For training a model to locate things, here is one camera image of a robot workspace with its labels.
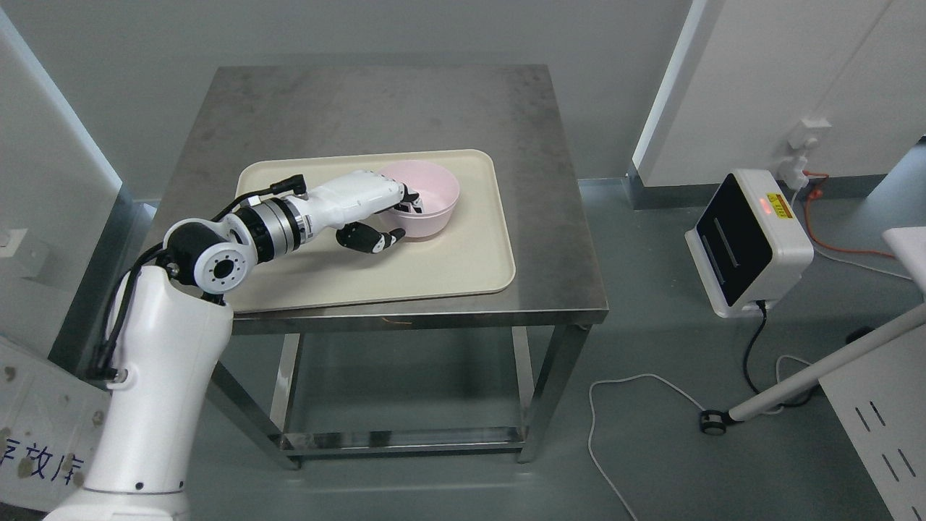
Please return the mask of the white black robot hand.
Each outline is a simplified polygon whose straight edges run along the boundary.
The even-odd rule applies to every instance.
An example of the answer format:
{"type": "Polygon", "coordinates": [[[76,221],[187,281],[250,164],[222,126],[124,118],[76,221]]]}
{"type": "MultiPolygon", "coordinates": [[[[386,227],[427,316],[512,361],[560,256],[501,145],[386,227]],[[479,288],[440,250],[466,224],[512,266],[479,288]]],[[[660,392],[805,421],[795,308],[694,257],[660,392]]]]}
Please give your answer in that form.
{"type": "Polygon", "coordinates": [[[406,232],[399,228],[381,233],[363,220],[390,208],[410,214],[421,214],[424,209],[418,192],[403,182],[367,169],[356,169],[324,182],[297,197],[295,205],[301,243],[314,240],[315,234],[331,228],[339,245],[368,254],[394,246],[406,232]]]}

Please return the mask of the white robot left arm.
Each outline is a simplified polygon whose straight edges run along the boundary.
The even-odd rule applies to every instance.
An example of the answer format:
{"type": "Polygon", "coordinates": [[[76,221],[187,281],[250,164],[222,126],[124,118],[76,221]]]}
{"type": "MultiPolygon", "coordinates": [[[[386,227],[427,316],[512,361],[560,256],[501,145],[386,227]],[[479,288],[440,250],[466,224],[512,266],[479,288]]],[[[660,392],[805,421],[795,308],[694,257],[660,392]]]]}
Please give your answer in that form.
{"type": "Polygon", "coordinates": [[[223,297],[259,261],[303,244],[303,213],[284,194],[305,192],[297,174],[238,195],[211,220],[176,222],[132,264],[88,368],[111,395],[100,443],[47,519],[189,519],[195,429],[234,320],[223,297]]]}

